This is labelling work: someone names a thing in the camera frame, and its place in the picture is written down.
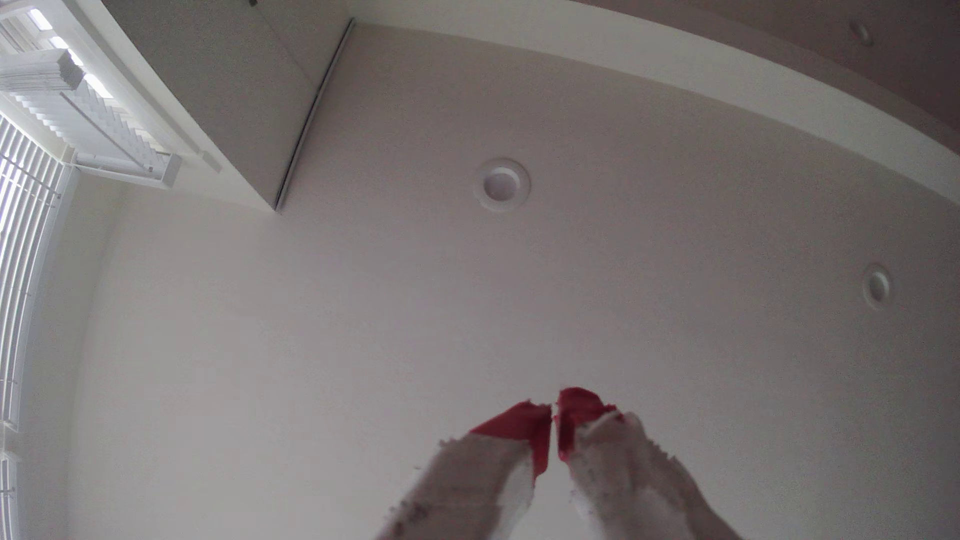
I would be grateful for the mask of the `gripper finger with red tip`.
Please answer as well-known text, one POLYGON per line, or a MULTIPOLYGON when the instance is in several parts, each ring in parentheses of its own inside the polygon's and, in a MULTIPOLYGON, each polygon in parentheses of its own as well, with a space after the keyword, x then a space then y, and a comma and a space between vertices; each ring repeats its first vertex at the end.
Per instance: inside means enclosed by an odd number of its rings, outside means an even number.
POLYGON ((557 406, 558 458, 593 538, 741 539, 635 413, 582 387, 562 389, 557 406))
POLYGON ((442 440, 376 539, 509 539, 548 467, 550 404, 521 401, 442 440))

